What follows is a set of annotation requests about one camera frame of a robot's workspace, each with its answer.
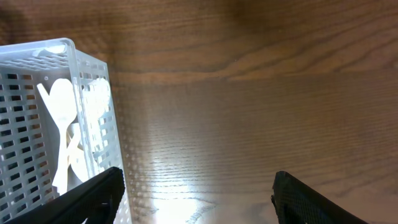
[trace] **wood grain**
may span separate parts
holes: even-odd
[[[2,1],[0,44],[108,63],[134,223],[277,223],[287,170],[397,223],[398,2]]]

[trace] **plastic basket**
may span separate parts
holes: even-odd
[[[112,97],[104,99],[95,82],[109,80],[106,63],[75,49],[70,39],[2,46],[0,223],[58,197],[52,180],[60,136],[37,91],[38,83],[50,90],[58,78],[73,84],[88,177],[123,168]],[[115,223],[131,223],[127,192]]]

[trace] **plastic spoon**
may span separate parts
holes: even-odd
[[[85,153],[78,147],[81,138],[79,124],[71,124],[70,129],[72,130],[73,137],[67,149],[69,152],[69,163],[79,180],[86,182],[88,180],[88,173]]]
[[[109,111],[109,102],[111,101],[111,87],[104,78],[97,78],[89,82],[89,88],[83,90],[85,104],[85,113],[90,127],[91,145],[102,146],[103,137],[101,135],[101,126],[98,122],[106,111]],[[99,166],[97,159],[94,160],[94,170],[104,171],[104,167]]]
[[[77,115],[73,86],[69,80],[59,78],[52,85],[50,94],[47,93],[41,83],[37,85],[37,89],[60,133],[58,167],[53,185],[57,187],[58,193],[63,195],[67,192],[68,185],[68,152],[66,134],[68,126],[73,122]]]

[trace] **spoon handle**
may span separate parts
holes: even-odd
[[[55,173],[53,185],[57,187],[57,192],[63,195],[68,188],[68,152],[67,152],[67,129],[60,128],[60,150],[58,153],[58,167]]]
[[[40,96],[43,99],[44,105],[47,107],[51,117],[55,121],[55,117],[53,115],[53,109],[52,109],[52,102],[51,102],[51,98],[50,98],[49,93],[47,93],[47,90],[45,90],[43,84],[41,84],[41,83],[37,84],[37,90],[39,91]]]

